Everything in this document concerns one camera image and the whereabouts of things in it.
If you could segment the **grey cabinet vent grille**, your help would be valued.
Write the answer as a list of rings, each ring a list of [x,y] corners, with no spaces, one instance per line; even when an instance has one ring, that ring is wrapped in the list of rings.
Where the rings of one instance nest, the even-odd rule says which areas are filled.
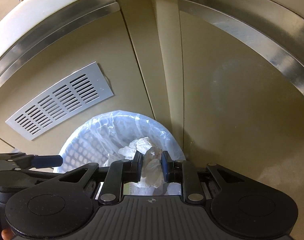
[[[33,98],[6,123],[32,141],[69,118],[113,96],[96,62],[70,74]]]

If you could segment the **beige left cabinet door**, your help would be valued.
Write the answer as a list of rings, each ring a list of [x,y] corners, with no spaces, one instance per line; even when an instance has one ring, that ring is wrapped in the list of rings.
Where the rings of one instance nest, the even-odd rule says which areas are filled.
[[[57,154],[93,116],[126,110],[152,116],[116,0],[80,0],[46,37],[13,60],[0,86],[0,152]]]

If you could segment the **blue trash bin with liner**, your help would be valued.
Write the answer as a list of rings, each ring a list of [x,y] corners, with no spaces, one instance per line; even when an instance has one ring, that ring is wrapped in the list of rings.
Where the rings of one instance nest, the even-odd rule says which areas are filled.
[[[138,113],[112,111],[91,118],[70,135],[59,152],[63,164],[56,167],[54,172],[65,173],[87,163],[108,167],[114,161],[125,159],[118,154],[119,149],[143,137],[149,137],[156,147],[162,152],[167,151],[173,160],[185,159],[173,135],[156,120]],[[131,194],[130,183],[126,183],[123,192],[138,196],[180,195],[181,186],[164,182],[152,194]]]

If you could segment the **white paper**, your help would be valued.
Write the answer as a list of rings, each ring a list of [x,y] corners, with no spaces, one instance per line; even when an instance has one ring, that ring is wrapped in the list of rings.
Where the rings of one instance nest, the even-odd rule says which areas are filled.
[[[125,159],[132,160],[136,152],[143,155],[141,179],[138,183],[130,183],[131,194],[152,194],[164,184],[161,167],[161,149],[156,147],[149,137],[132,141],[128,146],[118,150]]]

